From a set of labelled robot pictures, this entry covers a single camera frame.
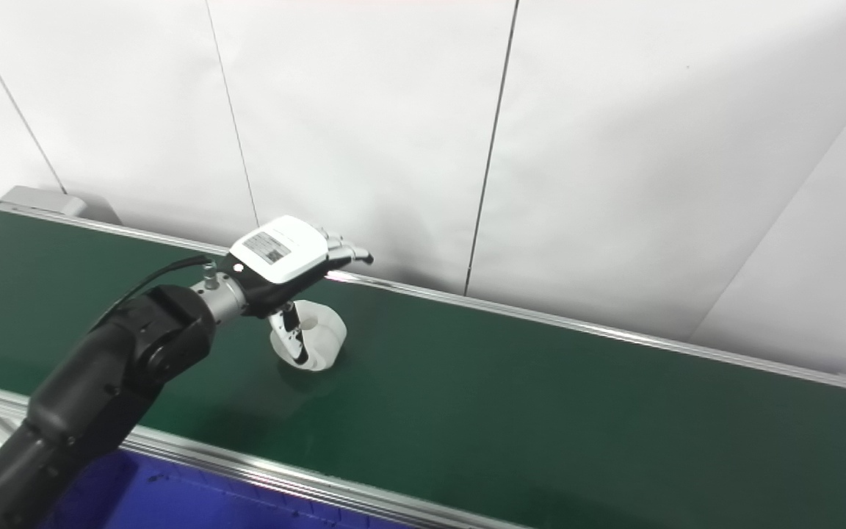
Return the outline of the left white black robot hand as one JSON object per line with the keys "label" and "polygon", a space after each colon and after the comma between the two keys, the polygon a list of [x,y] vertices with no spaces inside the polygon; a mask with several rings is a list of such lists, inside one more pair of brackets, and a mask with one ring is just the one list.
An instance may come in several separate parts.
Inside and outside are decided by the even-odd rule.
{"label": "left white black robot hand", "polygon": [[293,368],[320,372],[336,363],[348,328],[335,309],[298,295],[329,272],[373,261],[340,235],[282,215],[236,241],[220,271],[241,295],[239,314],[268,322],[273,352]]}

